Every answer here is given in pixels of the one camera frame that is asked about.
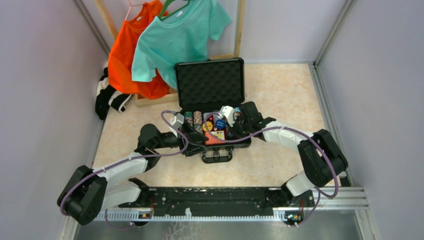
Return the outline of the yellow round button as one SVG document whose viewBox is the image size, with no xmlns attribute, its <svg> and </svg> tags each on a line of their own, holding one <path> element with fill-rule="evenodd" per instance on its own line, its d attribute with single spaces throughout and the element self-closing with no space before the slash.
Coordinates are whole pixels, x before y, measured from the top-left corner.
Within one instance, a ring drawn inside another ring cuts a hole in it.
<svg viewBox="0 0 424 240">
<path fill-rule="evenodd" d="M 202 125 L 202 129 L 204 132 L 212 131 L 214 129 L 214 125 L 211 121 L 205 121 Z"/>
</svg>

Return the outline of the red playing card box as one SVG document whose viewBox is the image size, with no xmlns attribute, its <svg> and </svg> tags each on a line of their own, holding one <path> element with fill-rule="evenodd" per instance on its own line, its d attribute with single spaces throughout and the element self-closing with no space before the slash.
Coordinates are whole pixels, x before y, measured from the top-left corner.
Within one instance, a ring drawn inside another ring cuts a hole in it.
<svg viewBox="0 0 424 240">
<path fill-rule="evenodd" d="M 225 143 L 224 140 L 226 139 L 226 134 L 223 130 L 204 132 L 204 135 L 207 137 L 207 140 L 205 141 L 206 146 L 219 145 Z"/>
</svg>

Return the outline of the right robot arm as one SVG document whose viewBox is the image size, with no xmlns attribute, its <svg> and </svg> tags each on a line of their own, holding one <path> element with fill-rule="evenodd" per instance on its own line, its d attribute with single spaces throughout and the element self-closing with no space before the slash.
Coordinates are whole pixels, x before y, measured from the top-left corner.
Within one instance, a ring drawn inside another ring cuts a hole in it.
<svg viewBox="0 0 424 240">
<path fill-rule="evenodd" d="M 287 206 L 295 206 L 309 190 L 336 182 L 337 176 L 349 166 L 339 145 L 325 129 L 306 133 L 289 127 L 273 117 L 263 117 L 252 101 L 240 105 L 239 110 L 225 106 L 221 113 L 237 137 L 256 137 L 299 154 L 303 170 L 281 187 L 281 199 Z"/>
</svg>

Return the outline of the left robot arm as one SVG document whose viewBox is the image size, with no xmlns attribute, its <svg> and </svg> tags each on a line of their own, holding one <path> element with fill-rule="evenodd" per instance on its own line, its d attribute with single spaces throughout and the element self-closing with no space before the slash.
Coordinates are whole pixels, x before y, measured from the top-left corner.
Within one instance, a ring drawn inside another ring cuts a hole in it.
<svg viewBox="0 0 424 240">
<path fill-rule="evenodd" d="M 59 195 L 57 205 L 63 215 L 80 225 L 91 223 L 101 211 L 121 204 L 144 207 L 149 203 L 150 193 L 131 177 L 151 170 L 161 158 L 169 157 L 156 149 L 179 148 L 176 152 L 179 155 L 189 147 L 204 149 L 207 140 L 202 131 L 186 123 L 171 125 L 169 132 L 160 132 L 154 124 L 146 124 L 140 130 L 136 150 L 127 157 L 103 167 L 78 167 Z"/>
</svg>

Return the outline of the blue round button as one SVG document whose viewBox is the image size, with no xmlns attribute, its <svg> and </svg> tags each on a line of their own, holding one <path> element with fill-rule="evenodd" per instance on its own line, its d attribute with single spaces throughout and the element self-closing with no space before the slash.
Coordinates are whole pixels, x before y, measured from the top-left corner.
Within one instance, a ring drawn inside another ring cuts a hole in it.
<svg viewBox="0 0 424 240">
<path fill-rule="evenodd" d="M 226 128 L 226 122 L 223 119 L 218 119 L 215 121 L 214 126 L 218 129 L 218 130 L 222 130 Z"/>
</svg>

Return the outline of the red black triangle marker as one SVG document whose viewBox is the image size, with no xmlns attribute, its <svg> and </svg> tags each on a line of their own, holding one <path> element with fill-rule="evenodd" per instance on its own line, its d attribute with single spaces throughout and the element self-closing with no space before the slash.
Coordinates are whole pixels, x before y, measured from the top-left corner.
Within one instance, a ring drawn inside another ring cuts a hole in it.
<svg viewBox="0 0 424 240">
<path fill-rule="evenodd" d="M 215 120 L 214 120 L 214 114 L 213 113 L 210 113 L 210 112 L 205 113 L 203 115 L 203 119 L 206 120 L 207 122 L 211 122 L 211 123 L 214 123 L 215 122 Z"/>
</svg>

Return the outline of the black poker set case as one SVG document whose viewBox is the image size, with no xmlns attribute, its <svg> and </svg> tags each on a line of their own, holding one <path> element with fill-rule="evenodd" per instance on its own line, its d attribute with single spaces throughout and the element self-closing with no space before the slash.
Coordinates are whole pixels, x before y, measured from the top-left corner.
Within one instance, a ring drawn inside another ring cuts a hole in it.
<svg viewBox="0 0 424 240">
<path fill-rule="evenodd" d="M 203 118 L 203 113 L 219 111 L 222 106 L 239 107 L 245 100 L 244 65 L 240 57 L 176 63 L 173 69 L 181 114 L 200 111 Z M 183 126 L 194 128 L 194 123 L 186 121 Z M 198 154 L 206 164 L 229 162 L 234 149 L 247 148 L 252 143 L 251 139 L 231 143 L 236 137 L 229 126 L 213 127 L 212 131 L 225 131 L 226 141 L 216 145 L 204 142 L 205 151 Z"/>
</svg>

